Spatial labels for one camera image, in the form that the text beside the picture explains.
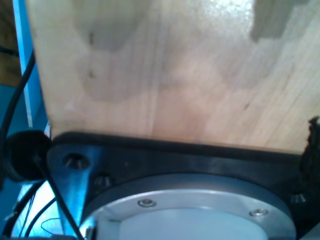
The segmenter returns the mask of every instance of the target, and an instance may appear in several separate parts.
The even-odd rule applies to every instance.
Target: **circular metal plate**
[[[245,218],[201,208],[139,214],[121,222],[118,235],[119,240],[268,240],[259,225]]]
[[[243,225],[251,225],[248,231],[259,232],[258,229],[261,229],[262,234],[259,239],[264,239],[264,235],[269,239],[294,240],[296,238],[296,229],[288,208],[277,196],[252,183],[214,175],[171,174],[128,182],[101,194],[83,212],[84,214],[91,212],[87,215],[88,221],[93,219],[96,222],[119,223],[117,228],[119,232],[128,232],[129,228],[125,227],[127,222],[142,224],[141,216],[145,214],[149,214],[150,223],[159,222],[160,213],[163,213],[164,217],[162,216],[163,219],[160,222],[169,222],[172,217],[168,218],[168,216],[179,214],[180,217],[172,223],[175,225],[186,220],[187,215],[197,215],[196,222],[200,226],[205,225],[205,219],[218,219],[217,216],[226,219],[228,216],[226,224],[238,222],[238,224],[227,224],[231,232],[236,231],[236,226],[241,222]],[[175,229],[172,228],[171,234],[178,237],[179,234]],[[191,236],[194,234],[193,230],[194,226],[186,225],[184,231],[189,232]],[[122,240],[120,236],[124,236],[125,233],[118,235],[117,239]]]

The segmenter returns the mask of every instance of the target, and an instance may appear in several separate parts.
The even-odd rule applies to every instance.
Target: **wood grain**
[[[28,0],[53,136],[302,151],[318,0]]]
[[[11,0],[0,0],[0,46],[18,51]],[[16,87],[21,79],[19,58],[0,52],[0,85]]]

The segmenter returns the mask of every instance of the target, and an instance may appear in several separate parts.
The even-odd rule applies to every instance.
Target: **blue panel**
[[[31,185],[24,185],[21,189],[20,195],[19,195],[19,200],[26,194],[26,192],[29,190]],[[32,207],[30,209],[28,218],[26,219],[27,216],[27,211],[29,204],[24,208],[22,211],[20,217],[18,218],[13,231],[12,231],[12,237],[18,237],[19,233],[22,230],[22,226],[24,224],[24,221],[26,219],[26,225],[24,229],[22,230],[22,236],[25,235],[28,226],[30,225],[31,221],[34,219],[36,214],[48,203],[50,202],[51,199],[53,199],[54,193],[51,190],[50,185],[46,181],[36,192]],[[55,202],[53,205],[51,205],[40,217],[39,219],[35,222],[32,231],[30,232],[30,237],[51,237],[51,234],[46,232],[41,228],[41,224],[46,221],[43,224],[44,229],[47,231],[53,233],[53,234],[63,234],[62,226],[61,226],[61,221],[59,218],[59,213],[58,213],[58,206],[57,203]]]
[[[5,218],[12,213],[13,207],[17,202],[21,186],[9,179],[4,181],[3,190],[0,191],[0,233],[5,226]]]
[[[28,64],[29,57],[33,50],[33,43],[27,10],[24,0],[13,0],[16,35],[19,47],[21,72],[23,73]],[[37,66],[32,71],[30,79],[24,89],[26,112],[28,124],[34,129],[44,130],[48,119],[43,104],[43,97],[39,81]]]
[[[16,88],[0,85],[0,123],[2,123],[9,101]],[[8,134],[28,129],[28,120],[26,115],[25,97],[22,94],[14,111],[12,122]]]

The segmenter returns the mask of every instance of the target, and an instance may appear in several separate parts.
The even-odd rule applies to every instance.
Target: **plywood panel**
[[[53,136],[302,151],[318,0],[28,0]]]

